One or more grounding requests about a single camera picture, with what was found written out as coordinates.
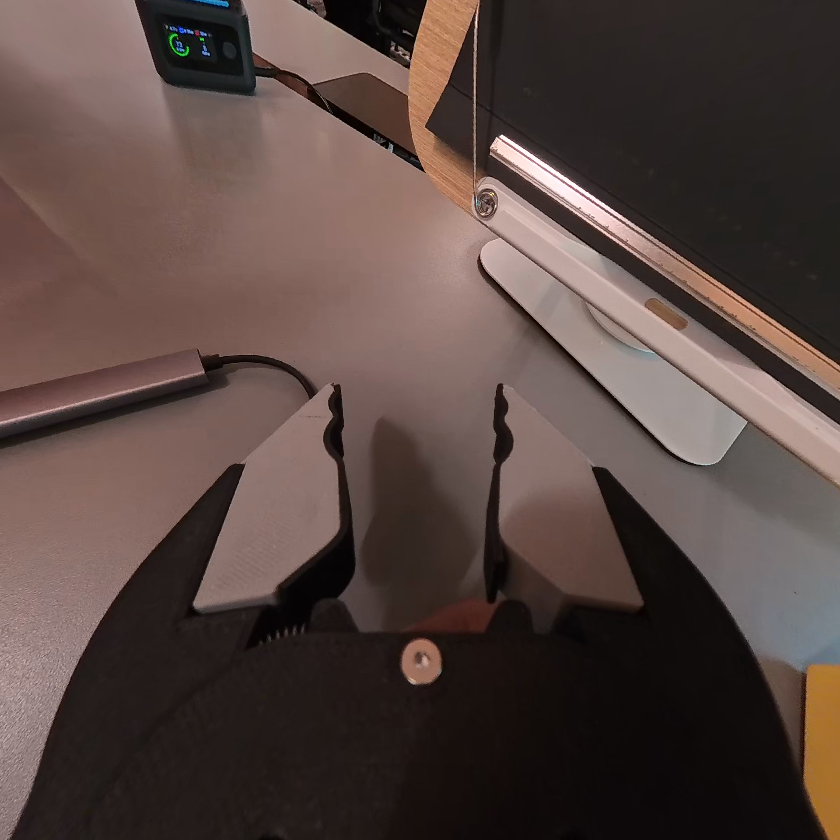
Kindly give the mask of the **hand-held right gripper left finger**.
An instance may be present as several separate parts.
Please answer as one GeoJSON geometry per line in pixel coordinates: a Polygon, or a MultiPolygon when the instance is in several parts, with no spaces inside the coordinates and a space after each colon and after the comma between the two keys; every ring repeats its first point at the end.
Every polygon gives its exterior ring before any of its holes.
{"type": "Polygon", "coordinates": [[[352,527],[340,386],[325,385],[244,461],[193,601],[201,614],[279,606],[306,574],[342,593],[350,558],[328,559],[352,527]]]}

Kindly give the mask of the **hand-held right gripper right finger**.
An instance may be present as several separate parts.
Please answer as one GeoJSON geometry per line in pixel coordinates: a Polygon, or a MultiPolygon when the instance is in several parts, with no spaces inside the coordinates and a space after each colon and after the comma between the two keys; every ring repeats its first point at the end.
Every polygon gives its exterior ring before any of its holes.
{"type": "Polygon", "coordinates": [[[511,386],[497,386],[486,509],[488,603],[513,600],[548,631],[571,608],[644,605],[593,463],[511,386]]]}

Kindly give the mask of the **grey usb hub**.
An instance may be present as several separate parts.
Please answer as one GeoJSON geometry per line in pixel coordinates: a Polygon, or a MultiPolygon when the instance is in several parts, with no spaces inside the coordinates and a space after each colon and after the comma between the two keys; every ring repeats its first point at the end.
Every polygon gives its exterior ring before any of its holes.
{"type": "Polygon", "coordinates": [[[200,353],[184,350],[1,393],[1,439],[208,383],[200,353]]]}

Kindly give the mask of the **white panel stand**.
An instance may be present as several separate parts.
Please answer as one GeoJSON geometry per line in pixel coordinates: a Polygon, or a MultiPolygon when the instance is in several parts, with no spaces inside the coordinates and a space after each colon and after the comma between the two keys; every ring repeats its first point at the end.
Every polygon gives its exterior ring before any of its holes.
{"type": "Polygon", "coordinates": [[[494,178],[490,278],[672,455],[715,465],[753,425],[839,483],[838,423],[494,178]]]}

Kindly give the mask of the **silver metal strip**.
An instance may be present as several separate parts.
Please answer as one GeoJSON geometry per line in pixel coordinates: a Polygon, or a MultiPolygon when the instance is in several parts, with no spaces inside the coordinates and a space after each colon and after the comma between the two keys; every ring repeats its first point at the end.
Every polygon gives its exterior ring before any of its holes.
{"type": "Polygon", "coordinates": [[[788,364],[802,369],[826,386],[838,389],[839,367],[836,361],[814,349],[804,339],[515,140],[504,134],[497,136],[490,146],[489,161],[501,165],[507,173],[519,176],[551,202],[584,221],[788,364]]]}

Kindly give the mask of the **yellow flat object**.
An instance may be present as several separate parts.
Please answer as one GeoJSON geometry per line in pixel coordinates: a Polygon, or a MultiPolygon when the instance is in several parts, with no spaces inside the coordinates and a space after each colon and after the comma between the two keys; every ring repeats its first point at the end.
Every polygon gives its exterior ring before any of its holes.
{"type": "Polygon", "coordinates": [[[805,675],[804,783],[829,839],[839,838],[839,665],[805,675]]]}

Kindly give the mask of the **dark power bank with display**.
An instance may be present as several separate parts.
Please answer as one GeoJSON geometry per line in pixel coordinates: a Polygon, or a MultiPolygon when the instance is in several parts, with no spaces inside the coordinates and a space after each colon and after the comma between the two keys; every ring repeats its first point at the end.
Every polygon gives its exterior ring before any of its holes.
{"type": "Polygon", "coordinates": [[[252,94],[256,69],[240,1],[136,1],[159,76],[183,88],[252,94]]]}

